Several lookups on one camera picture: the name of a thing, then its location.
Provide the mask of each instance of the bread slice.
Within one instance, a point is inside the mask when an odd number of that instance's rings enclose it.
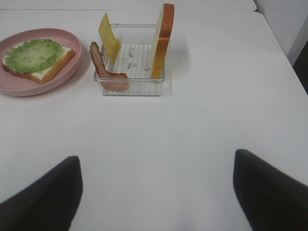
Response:
[[[158,17],[151,48],[151,78],[160,78],[173,27],[174,5],[165,3]]]
[[[41,72],[36,72],[36,73],[17,73],[17,72],[13,72],[12,70],[10,70],[8,68],[8,66],[6,65],[5,59],[7,57],[7,55],[5,55],[2,58],[2,68],[6,71],[9,72],[11,75],[13,76],[17,76],[17,77],[21,77],[21,78],[28,78],[31,79],[35,82],[37,82],[38,84],[44,84],[47,83],[49,81],[51,81],[53,79],[53,77],[55,77],[55,75],[68,63],[68,61],[74,57],[74,51],[69,48],[69,47],[62,47],[64,52],[63,54],[57,59],[57,61],[50,67],[46,68],[45,70],[41,71]]]

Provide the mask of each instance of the yellow cheese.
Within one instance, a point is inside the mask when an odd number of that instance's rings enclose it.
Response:
[[[105,13],[101,21],[98,32],[100,33],[107,57],[114,63],[122,44],[115,38],[112,32],[107,13]]]

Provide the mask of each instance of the white wall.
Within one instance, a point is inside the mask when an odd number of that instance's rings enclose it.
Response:
[[[255,0],[293,65],[308,40],[308,0]]]

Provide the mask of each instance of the pink plate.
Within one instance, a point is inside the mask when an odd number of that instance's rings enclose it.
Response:
[[[0,58],[12,46],[24,41],[48,38],[57,41],[61,46],[73,49],[75,56],[64,68],[48,83],[38,84],[30,79],[12,76],[0,67],[0,92],[6,95],[27,96],[36,95],[58,87],[67,81],[79,68],[81,63],[81,43],[79,39],[69,31],[56,28],[34,29],[13,35],[0,42]]]

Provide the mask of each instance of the clear plastic container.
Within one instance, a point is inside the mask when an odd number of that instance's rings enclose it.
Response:
[[[97,81],[103,95],[161,95],[165,71],[160,78],[151,78],[151,46],[155,33],[155,24],[111,24],[115,37],[122,43],[121,50],[114,64],[104,52],[102,56],[107,71],[126,73],[128,78],[99,78]]]

